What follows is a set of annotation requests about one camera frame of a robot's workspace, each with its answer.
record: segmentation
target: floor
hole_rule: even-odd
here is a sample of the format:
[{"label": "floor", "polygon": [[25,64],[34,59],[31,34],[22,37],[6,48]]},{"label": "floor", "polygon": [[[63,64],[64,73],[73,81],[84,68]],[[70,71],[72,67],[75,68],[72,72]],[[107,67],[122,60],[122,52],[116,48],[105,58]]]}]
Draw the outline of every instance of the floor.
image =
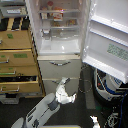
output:
[{"label": "floor", "polygon": [[[90,116],[97,116],[99,124],[103,128],[106,120],[102,116],[101,110],[96,109],[100,104],[94,98],[88,81],[91,81],[91,73],[90,68],[85,66],[81,72],[79,84],[81,91],[78,91],[75,103],[61,105],[60,110],[45,125],[79,125],[82,128],[93,128]],[[21,98],[18,105],[3,105],[0,103],[0,128],[10,128],[18,118],[25,117],[41,99]]]}]

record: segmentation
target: freezer drawer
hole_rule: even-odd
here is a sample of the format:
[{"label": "freezer drawer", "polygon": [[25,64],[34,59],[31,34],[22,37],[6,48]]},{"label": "freezer drawer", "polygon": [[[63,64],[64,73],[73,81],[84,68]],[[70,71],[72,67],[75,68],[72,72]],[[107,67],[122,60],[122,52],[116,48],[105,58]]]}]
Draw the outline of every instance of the freezer drawer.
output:
[{"label": "freezer drawer", "polygon": [[[46,95],[49,93],[55,93],[58,83],[61,79],[45,79],[43,80]],[[65,88],[66,92],[69,96],[73,95],[75,92],[78,92],[79,79],[70,79],[68,83],[66,83]]]},{"label": "freezer drawer", "polygon": [[0,77],[35,76],[38,75],[37,66],[0,67]]},{"label": "freezer drawer", "polygon": [[35,65],[31,49],[0,51],[0,67],[27,65]]},{"label": "freezer drawer", "polygon": [[28,31],[0,32],[0,49],[31,48]]},{"label": "freezer drawer", "polygon": [[80,59],[69,60],[39,60],[42,78],[79,77]]},{"label": "freezer drawer", "polygon": [[38,78],[25,82],[0,82],[0,93],[40,92]]}]

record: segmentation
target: open refrigerator door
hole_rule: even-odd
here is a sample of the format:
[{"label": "open refrigerator door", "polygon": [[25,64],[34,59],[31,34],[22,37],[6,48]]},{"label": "open refrigerator door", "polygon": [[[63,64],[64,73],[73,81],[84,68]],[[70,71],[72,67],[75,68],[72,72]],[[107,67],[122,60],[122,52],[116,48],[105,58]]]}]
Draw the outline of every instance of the open refrigerator door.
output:
[{"label": "open refrigerator door", "polygon": [[82,60],[128,82],[128,1],[92,0]]}]

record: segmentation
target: white robot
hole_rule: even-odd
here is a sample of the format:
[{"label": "white robot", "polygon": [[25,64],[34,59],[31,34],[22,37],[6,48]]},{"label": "white robot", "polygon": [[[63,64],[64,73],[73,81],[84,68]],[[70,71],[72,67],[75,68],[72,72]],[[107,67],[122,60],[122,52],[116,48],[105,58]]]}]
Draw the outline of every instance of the white robot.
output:
[{"label": "white robot", "polygon": [[65,84],[68,78],[62,78],[56,88],[56,94],[50,93],[45,96],[26,116],[19,118],[11,128],[40,128],[47,120],[60,109],[61,104],[74,103],[76,94],[68,96]]}]

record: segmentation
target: refrigerator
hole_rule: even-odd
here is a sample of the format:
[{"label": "refrigerator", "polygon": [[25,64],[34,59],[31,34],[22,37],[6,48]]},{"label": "refrigerator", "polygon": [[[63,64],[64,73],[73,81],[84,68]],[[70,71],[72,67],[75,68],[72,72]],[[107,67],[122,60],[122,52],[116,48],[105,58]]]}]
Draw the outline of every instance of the refrigerator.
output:
[{"label": "refrigerator", "polygon": [[82,62],[128,82],[127,0],[25,0],[46,94],[62,77],[71,95]]}]

